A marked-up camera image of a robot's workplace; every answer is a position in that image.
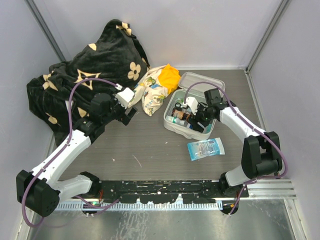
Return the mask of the brown glass medicine bottle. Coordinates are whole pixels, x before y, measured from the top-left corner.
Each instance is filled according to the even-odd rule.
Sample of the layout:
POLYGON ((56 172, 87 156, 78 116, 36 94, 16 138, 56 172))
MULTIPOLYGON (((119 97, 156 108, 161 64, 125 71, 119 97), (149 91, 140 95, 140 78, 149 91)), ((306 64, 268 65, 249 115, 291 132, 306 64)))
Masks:
POLYGON ((182 121, 187 121, 190 118, 191 114, 192 113, 189 111, 182 111, 174 108, 172 110, 171 116, 176 117, 182 121))

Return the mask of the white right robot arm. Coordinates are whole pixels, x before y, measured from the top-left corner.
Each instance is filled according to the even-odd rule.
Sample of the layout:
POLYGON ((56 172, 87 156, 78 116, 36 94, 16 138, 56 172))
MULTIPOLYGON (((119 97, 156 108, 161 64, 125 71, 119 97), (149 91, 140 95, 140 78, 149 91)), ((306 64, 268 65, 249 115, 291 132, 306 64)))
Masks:
POLYGON ((190 108, 190 124, 205 125, 217 120, 227 126, 242 141, 240 165, 220 175, 218 189, 231 197, 239 187, 260 178, 279 178, 286 171, 285 157, 281 152, 280 138, 274 131, 267 132, 245 117, 221 88, 205 91, 205 102, 185 97, 183 104, 190 108))

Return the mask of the black handled scissors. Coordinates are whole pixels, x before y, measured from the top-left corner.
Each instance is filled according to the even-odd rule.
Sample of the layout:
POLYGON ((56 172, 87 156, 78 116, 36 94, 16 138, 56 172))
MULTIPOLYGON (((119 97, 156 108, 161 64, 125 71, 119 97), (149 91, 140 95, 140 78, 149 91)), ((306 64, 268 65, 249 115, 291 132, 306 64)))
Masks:
POLYGON ((183 111, 183 106, 180 102, 176 102, 175 105, 174 105, 174 109, 177 110, 177 111, 180 111, 182 112, 183 111))

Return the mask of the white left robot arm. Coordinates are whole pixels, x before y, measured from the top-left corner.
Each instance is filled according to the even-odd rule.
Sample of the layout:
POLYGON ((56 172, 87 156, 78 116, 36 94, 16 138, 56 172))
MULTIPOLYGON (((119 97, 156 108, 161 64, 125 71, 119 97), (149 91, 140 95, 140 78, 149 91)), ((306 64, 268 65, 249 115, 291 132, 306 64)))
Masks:
POLYGON ((98 93, 93 97, 89 112, 72 126, 71 133, 56 150, 31 171, 22 170, 16 176, 17 200, 23 209, 47 217, 67 199, 82 194, 88 198, 99 195, 100 179, 87 171, 68 180, 59 179, 76 157, 104 133, 107 124, 114 120, 129 124, 137 111, 133 107, 126 113, 134 96, 126 88, 115 96, 98 93))

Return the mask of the white bottle green label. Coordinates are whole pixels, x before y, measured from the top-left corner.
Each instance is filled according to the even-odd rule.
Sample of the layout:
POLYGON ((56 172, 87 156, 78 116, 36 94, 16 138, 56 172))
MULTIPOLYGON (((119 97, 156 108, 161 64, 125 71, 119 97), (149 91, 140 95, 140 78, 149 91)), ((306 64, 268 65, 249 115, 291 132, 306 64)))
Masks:
POLYGON ((176 116, 167 116, 167 117, 166 117, 166 120, 167 120, 168 122, 170 122, 170 123, 173 123, 173 124, 176 124, 176 125, 179 125, 179 126, 184 126, 184 125, 185 125, 185 121, 179 119, 179 118, 176 117, 176 116))

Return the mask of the small bag with teal header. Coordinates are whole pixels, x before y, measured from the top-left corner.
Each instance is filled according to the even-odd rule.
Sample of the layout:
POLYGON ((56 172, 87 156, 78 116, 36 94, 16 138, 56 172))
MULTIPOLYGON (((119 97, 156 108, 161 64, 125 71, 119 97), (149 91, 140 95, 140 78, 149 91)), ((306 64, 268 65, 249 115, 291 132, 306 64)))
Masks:
POLYGON ((210 122, 207 122, 208 123, 207 126, 205 126, 202 122, 199 122, 198 124, 203 128, 202 133, 203 134, 207 134, 207 133, 210 133, 212 131, 212 129, 213 129, 214 125, 215 125, 215 122, 216 122, 216 120, 213 119, 210 122))

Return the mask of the grey medicine kit case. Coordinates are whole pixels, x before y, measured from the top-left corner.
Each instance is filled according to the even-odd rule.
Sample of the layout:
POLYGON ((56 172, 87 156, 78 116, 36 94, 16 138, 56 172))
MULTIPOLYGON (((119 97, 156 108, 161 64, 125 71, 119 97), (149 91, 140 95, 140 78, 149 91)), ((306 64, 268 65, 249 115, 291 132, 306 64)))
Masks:
POLYGON ((196 86, 193 86, 187 94, 189 97, 195 97, 198 102, 205 102, 204 92, 208 89, 213 88, 213 86, 209 85, 209 83, 213 83, 213 84, 219 86, 220 88, 222 88, 223 90, 226 89, 225 83, 219 79, 203 76, 203 75, 196 74, 193 72, 185 72, 181 76, 181 78, 178 82, 178 87, 180 89, 176 90, 172 94, 172 96, 168 102, 168 105, 165 109, 165 112, 163 114, 163 125, 166 129, 168 129, 172 132, 175 132, 179 135, 182 135, 187 139, 194 139, 194 140, 198 140, 198 141, 203 141, 203 140, 206 140, 210 137, 213 129, 211 132, 203 134, 202 132, 192 130, 191 126, 187 122, 185 122, 184 126, 181 126, 181 125, 177 125, 174 123, 170 123, 169 121, 166 120, 167 116, 172 115, 172 110, 175 107, 175 103, 176 102, 182 103, 184 101, 184 97, 186 95, 187 89, 192 84, 195 84, 198 82, 206 82, 206 83, 202 83, 202 84, 198 84, 196 86))

